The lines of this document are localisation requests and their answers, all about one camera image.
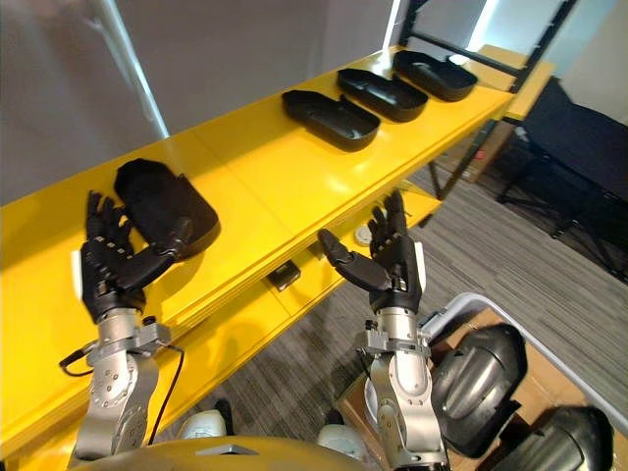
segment gray fabric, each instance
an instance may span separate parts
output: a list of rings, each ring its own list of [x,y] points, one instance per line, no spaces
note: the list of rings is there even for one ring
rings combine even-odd
[[[427,171],[413,180],[430,187]],[[466,182],[412,235],[426,256],[423,312],[463,291],[484,294],[628,414],[625,285]],[[334,400],[361,372],[352,343],[368,312],[366,294],[344,284],[185,417],[227,397],[239,434],[315,440]]]

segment robotic hand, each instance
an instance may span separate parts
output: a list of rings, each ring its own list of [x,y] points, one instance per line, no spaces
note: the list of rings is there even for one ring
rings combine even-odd
[[[370,369],[378,398],[378,428],[395,469],[447,469],[445,446],[432,408],[428,339],[417,331],[423,272],[407,233],[398,190],[376,207],[368,223],[372,259],[348,249],[329,231],[318,238],[330,263],[347,280],[369,291],[377,322],[367,321],[364,342],[375,355]]]
[[[190,220],[181,219],[166,246],[151,244],[135,254],[131,221],[120,225],[123,208],[108,197],[99,208],[100,201],[99,193],[89,193],[87,240],[80,249],[81,298],[98,326],[98,340],[60,362],[67,373],[85,355],[93,366],[89,408],[71,465],[141,446],[159,374],[151,356],[171,340],[168,328],[154,318],[140,327],[142,289],[179,260],[191,231]]]

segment black tray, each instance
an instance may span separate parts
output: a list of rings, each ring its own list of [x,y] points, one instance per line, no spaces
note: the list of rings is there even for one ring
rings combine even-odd
[[[148,243],[163,245],[181,218],[191,220],[191,236],[182,259],[205,250],[220,233],[212,208],[184,175],[175,176],[161,162],[135,159],[118,169],[114,189],[126,214]]]
[[[355,151],[377,133],[380,119],[351,103],[344,95],[333,100],[316,91],[292,90],[282,95],[286,112],[305,128],[336,147]]]
[[[397,77],[388,80],[359,69],[339,71],[338,85],[365,105],[398,122],[415,119],[428,101],[428,95]]]
[[[458,101],[467,96],[478,78],[449,59],[438,59],[422,52],[399,51],[392,67],[413,83],[444,101]]]

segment yellow shelving unit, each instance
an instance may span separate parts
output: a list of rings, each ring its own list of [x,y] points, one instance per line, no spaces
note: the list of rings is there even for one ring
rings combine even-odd
[[[402,183],[400,189],[410,226],[432,214],[440,204],[410,183]],[[351,250],[368,254],[368,247],[358,245],[353,234],[370,217],[370,208],[364,208],[332,230]],[[185,350],[185,362],[160,423],[160,430],[225,381],[343,282],[343,278],[319,253],[314,247],[308,247],[293,257],[301,276],[284,291],[278,292],[265,280],[260,281],[179,339],[178,345]],[[164,350],[157,356],[157,361],[159,382],[150,403],[149,424],[155,420],[161,400],[177,369],[179,356]],[[71,381],[86,385],[85,380]],[[84,413],[87,393],[83,395],[83,401],[85,405],[79,409],[78,416]],[[79,419],[70,417],[57,424],[56,428],[58,430],[54,434],[48,434],[52,435],[48,441],[35,440],[11,457],[7,463],[8,469],[64,469],[76,440]]]
[[[385,74],[394,51],[350,67]],[[335,71],[294,88],[340,95]],[[207,320],[227,329],[224,309],[290,258],[304,264],[303,280],[316,277],[317,270],[330,277],[308,288],[307,295],[295,284],[276,296],[286,312],[294,312],[286,306],[299,303],[305,312],[316,302],[316,292],[320,297],[340,282],[322,262],[303,259],[316,232],[353,218],[485,120],[501,116],[511,97],[482,86],[455,103],[432,97],[418,119],[383,120],[369,146],[346,153],[291,121],[278,93],[2,207],[2,457],[24,455],[24,449],[50,439],[61,424],[84,412],[88,379],[69,379],[57,367],[70,351],[96,337],[72,294],[70,252],[84,238],[87,192],[112,194],[116,169],[125,162],[151,159],[185,173],[221,220],[221,234],[204,253],[146,289],[145,314],[167,324],[179,341],[201,335],[195,332]],[[434,198],[421,198],[429,208],[425,214],[438,206]],[[295,319],[290,315],[264,341]],[[237,366],[234,360],[225,371]]]

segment cable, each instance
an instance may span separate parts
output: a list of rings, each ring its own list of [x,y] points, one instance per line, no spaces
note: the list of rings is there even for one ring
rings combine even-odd
[[[78,350],[73,351],[72,353],[70,353],[68,356],[66,356],[63,360],[59,362],[59,367],[63,370],[63,372],[66,375],[72,376],[73,378],[79,378],[81,376],[87,376],[93,373],[94,370],[83,371],[80,373],[73,373],[72,371],[68,370],[68,367],[70,365],[72,365],[75,361],[80,360],[86,355],[89,347],[90,347],[90,344],[88,343],[83,348],[79,348]]]
[[[356,348],[355,353],[357,353],[357,358],[360,360],[360,365],[362,365],[362,369],[364,370],[364,373],[366,373],[367,378],[370,380],[371,373],[369,372],[369,367],[364,361],[364,357],[366,356],[366,351],[364,350],[364,348]]]
[[[81,376],[91,375],[94,372],[94,370],[87,370],[87,371],[81,371],[80,373],[73,373],[72,371],[68,370],[67,366],[62,366],[61,369],[66,375],[72,376],[73,378],[79,378]]]
[[[175,390],[175,385],[177,384],[177,379],[179,378],[179,373],[183,367],[183,359],[185,357],[185,352],[182,348],[179,348],[176,345],[164,345],[168,347],[170,350],[177,351],[180,355],[179,357],[179,366],[177,366],[177,371],[175,372],[175,376],[173,377],[173,381],[170,383],[170,388],[166,393],[166,397],[164,398],[164,402],[161,404],[161,408],[159,409],[159,413],[157,414],[157,418],[155,419],[155,425],[153,426],[153,431],[150,433],[150,439],[148,439],[148,445],[153,445],[153,441],[155,440],[155,436],[157,435],[157,428],[159,427],[159,422],[161,421],[161,417],[164,415],[164,411],[166,410],[166,405],[168,405],[168,399],[172,395]]]

